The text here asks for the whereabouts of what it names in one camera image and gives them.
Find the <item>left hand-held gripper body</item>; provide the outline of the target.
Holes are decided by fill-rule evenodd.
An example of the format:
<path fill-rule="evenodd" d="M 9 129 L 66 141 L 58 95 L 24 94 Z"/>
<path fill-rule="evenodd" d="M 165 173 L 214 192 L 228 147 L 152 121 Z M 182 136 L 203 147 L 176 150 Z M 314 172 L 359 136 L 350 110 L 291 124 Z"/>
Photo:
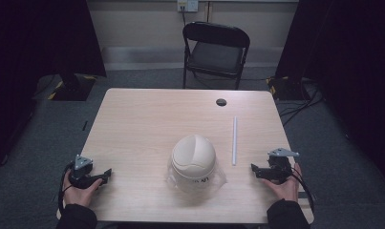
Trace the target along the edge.
<path fill-rule="evenodd" d="M 100 176 L 90 176 L 93 161 L 87 157 L 77 155 L 70 165 L 69 181 L 79 189 L 89 188 Z"/>

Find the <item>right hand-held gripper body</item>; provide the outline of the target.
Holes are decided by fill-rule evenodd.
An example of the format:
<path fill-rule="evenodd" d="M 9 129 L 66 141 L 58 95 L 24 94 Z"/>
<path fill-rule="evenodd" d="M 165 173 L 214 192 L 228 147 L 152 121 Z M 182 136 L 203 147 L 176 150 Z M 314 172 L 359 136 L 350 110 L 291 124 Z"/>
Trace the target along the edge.
<path fill-rule="evenodd" d="M 271 170 L 269 180 L 284 183 L 287 178 L 292 175 L 289 157 L 298 157 L 300 154 L 284 148 L 277 148 L 267 154 L 268 164 Z"/>

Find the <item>person's right hand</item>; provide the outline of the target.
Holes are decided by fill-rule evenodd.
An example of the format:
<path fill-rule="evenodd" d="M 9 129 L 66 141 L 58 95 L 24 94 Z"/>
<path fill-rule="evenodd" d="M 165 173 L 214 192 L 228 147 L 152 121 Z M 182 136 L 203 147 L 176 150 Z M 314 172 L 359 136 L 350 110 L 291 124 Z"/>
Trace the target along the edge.
<path fill-rule="evenodd" d="M 293 174 L 282 184 L 275 184 L 269 180 L 263 179 L 262 182 L 269 187 L 279 198 L 289 201 L 298 201 L 298 191 L 300 182 L 298 178 L 302 175 L 301 167 L 298 163 L 294 164 Z"/>

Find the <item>person's left hand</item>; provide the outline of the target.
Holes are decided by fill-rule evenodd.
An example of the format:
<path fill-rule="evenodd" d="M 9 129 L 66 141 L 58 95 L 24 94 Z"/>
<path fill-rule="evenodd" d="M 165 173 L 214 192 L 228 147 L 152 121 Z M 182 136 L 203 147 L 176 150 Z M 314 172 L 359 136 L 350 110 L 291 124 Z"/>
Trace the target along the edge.
<path fill-rule="evenodd" d="M 102 179 L 96 180 L 90 187 L 87 189 L 78 189 L 72 185 L 69 181 L 69 175 L 71 171 L 68 171 L 65 174 L 63 181 L 62 191 L 64 193 L 63 199 L 66 204 L 77 204 L 83 207 L 88 207 L 92 201 L 93 195 L 98 189 Z"/>

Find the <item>white wrapped straw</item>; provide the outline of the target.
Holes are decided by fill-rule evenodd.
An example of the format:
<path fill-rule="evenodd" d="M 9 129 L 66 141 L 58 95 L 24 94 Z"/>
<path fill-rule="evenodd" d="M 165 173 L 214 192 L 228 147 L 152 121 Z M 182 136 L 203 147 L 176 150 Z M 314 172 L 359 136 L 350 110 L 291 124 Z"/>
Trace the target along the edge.
<path fill-rule="evenodd" d="M 237 134 L 238 134 L 238 118 L 233 118 L 233 139 L 232 139 L 232 166 L 237 163 Z"/>

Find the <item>clear plastic bag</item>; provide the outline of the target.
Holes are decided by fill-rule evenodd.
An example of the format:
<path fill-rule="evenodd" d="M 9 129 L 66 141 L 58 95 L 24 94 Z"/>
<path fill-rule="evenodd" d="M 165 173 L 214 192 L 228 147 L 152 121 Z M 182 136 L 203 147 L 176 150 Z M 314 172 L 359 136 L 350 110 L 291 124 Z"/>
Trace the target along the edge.
<path fill-rule="evenodd" d="M 166 182 L 168 188 L 180 198 L 203 200 L 213 198 L 227 183 L 227 179 L 218 162 L 208 176 L 188 178 L 180 175 L 171 160 L 168 160 Z"/>

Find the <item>white cup with dome lid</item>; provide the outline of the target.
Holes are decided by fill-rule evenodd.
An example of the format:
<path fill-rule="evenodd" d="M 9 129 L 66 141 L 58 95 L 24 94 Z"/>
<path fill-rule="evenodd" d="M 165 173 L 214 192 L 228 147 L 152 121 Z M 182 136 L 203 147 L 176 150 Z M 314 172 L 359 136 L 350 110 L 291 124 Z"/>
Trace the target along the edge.
<path fill-rule="evenodd" d="M 216 151 L 202 135 L 182 138 L 171 155 L 172 180 L 187 193 L 201 192 L 209 185 L 216 168 Z"/>

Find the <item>black stand base striped tape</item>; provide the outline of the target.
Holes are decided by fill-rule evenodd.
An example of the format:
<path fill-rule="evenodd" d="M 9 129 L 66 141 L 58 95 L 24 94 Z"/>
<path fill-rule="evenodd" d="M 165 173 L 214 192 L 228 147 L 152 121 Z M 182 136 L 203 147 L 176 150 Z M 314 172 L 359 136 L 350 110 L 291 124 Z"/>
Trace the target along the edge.
<path fill-rule="evenodd" d="M 301 82 L 293 82 L 287 76 L 269 77 L 266 83 L 275 100 L 307 100 L 308 94 Z"/>
<path fill-rule="evenodd" d="M 49 95 L 54 101 L 86 101 L 96 78 L 88 75 L 77 76 L 74 73 L 60 75 L 61 81 Z"/>

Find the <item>black folding chair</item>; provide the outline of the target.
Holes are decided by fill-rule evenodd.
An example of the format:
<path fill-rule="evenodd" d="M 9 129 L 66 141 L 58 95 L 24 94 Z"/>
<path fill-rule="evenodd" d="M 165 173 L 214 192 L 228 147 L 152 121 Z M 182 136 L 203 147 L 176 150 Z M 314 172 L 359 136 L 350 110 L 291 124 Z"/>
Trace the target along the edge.
<path fill-rule="evenodd" d="M 216 75 L 235 80 L 238 90 L 250 38 L 245 31 L 209 22 L 191 22 L 182 29 L 184 41 L 183 81 L 187 71 Z"/>

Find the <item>dark curtain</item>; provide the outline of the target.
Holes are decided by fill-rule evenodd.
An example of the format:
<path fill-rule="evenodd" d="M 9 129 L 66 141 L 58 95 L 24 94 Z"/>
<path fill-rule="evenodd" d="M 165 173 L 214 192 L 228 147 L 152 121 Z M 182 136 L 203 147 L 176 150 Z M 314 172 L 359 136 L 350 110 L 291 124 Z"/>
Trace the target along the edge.
<path fill-rule="evenodd" d="M 299 0 L 275 75 L 316 80 L 385 178 L 385 0 Z"/>
<path fill-rule="evenodd" d="M 87 0 L 0 0 L 0 164 L 38 80 L 77 73 L 106 74 Z"/>

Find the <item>white wall outlet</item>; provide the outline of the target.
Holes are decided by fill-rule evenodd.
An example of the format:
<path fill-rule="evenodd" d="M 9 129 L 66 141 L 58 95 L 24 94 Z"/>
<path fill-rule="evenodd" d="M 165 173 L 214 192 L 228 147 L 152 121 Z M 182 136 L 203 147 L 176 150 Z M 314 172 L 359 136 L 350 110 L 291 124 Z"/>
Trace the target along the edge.
<path fill-rule="evenodd" d="M 199 10 L 199 0 L 177 0 L 177 11 L 197 12 Z"/>

